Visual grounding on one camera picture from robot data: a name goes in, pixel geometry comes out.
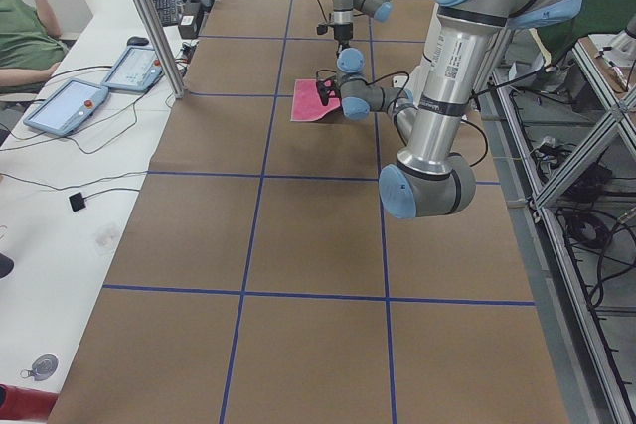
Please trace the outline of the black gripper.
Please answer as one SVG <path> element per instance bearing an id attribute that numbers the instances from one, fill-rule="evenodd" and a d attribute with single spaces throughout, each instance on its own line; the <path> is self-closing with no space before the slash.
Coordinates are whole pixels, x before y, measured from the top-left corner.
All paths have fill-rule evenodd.
<path id="1" fill-rule="evenodd" d="M 315 85 L 322 105 L 328 105 L 332 99 L 340 99 L 340 90 L 334 78 L 317 79 Z"/>
<path id="2" fill-rule="evenodd" d="M 352 23 L 331 24 L 334 39 L 340 47 L 349 47 L 350 41 L 353 39 L 354 26 Z"/>

